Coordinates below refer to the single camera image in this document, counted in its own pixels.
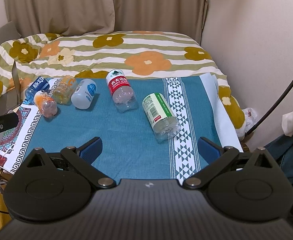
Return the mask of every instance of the bottle bottom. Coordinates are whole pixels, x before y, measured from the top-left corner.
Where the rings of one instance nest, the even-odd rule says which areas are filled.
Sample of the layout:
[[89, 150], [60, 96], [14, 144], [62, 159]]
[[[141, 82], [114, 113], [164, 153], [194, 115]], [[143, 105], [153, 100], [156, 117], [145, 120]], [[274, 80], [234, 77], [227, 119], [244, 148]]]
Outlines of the bottle bottom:
[[139, 107], [135, 97], [132, 97], [128, 102], [125, 102], [125, 103], [114, 102], [114, 104], [120, 113], [126, 112], [128, 110], [137, 109]]
[[175, 116], [166, 117], [153, 127], [153, 132], [158, 142], [175, 137], [180, 131], [181, 125]]

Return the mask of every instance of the blue tablecloth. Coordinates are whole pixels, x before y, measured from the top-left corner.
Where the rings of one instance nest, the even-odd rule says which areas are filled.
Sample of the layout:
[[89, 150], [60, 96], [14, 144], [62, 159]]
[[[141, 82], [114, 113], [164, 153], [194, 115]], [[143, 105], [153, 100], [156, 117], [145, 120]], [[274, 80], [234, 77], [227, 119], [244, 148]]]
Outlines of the blue tablecloth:
[[[42, 116], [26, 155], [34, 147], [59, 152], [99, 136], [103, 151], [92, 165], [117, 182], [122, 178], [182, 181], [207, 165], [197, 151], [199, 137], [221, 145], [212, 106], [199, 76], [130, 80], [139, 108], [125, 113], [117, 112], [105, 80], [94, 81], [97, 93], [90, 108], [58, 105], [53, 119]], [[178, 136], [160, 144], [141, 106], [142, 100], [154, 92], [164, 95], [182, 126]]]

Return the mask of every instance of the empty bottle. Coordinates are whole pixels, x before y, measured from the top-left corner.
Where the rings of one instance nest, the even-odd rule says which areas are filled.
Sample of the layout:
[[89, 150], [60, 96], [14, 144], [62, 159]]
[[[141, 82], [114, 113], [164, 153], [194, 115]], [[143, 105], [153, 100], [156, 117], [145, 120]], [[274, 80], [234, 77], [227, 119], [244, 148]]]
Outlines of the empty bottle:
[[44, 117], [52, 117], [58, 112], [57, 103], [45, 91], [38, 91], [34, 96], [34, 104]]
[[29, 103], [33, 103], [34, 95], [41, 90], [48, 91], [50, 88], [50, 85], [48, 81], [44, 77], [37, 77], [37, 79], [29, 86], [26, 91], [24, 92], [26, 96], [26, 100]]
[[113, 102], [119, 112], [123, 113], [130, 109], [138, 108], [134, 91], [127, 78], [120, 69], [110, 71], [106, 81], [113, 99]]
[[162, 94], [148, 95], [142, 101], [142, 106], [158, 142], [174, 137], [181, 131], [179, 121]]
[[92, 103], [97, 84], [89, 79], [83, 79], [71, 96], [72, 104], [79, 109], [88, 109]]
[[77, 81], [72, 76], [64, 76], [57, 87], [53, 90], [52, 97], [61, 105], [67, 105], [77, 87]]

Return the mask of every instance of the screw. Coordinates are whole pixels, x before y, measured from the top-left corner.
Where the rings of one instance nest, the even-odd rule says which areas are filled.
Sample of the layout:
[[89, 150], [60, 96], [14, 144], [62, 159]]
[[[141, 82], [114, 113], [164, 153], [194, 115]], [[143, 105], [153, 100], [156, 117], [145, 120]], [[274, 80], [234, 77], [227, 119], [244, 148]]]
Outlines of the screw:
[[198, 186], [201, 184], [201, 180], [198, 178], [188, 178], [185, 183], [189, 186]]
[[100, 178], [98, 179], [98, 184], [101, 185], [101, 186], [110, 186], [113, 184], [113, 179], [111, 178]]

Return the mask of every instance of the floral bedspread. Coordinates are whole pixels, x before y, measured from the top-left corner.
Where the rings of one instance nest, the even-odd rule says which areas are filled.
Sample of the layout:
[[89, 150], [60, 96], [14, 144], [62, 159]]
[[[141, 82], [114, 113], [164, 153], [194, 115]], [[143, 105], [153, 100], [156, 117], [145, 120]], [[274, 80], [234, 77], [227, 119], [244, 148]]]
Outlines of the floral bedspread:
[[129, 79], [184, 77], [211, 73], [219, 83], [219, 97], [238, 136], [245, 118], [210, 54], [190, 37], [168, 32], [115, 32], [63, 37], [46, 33], [4, 42], [0, 46], [0, 96], [12, 89], [11, 69], [16, 60], [24, 90], [37, 76], [105, 78], [122, 69]]

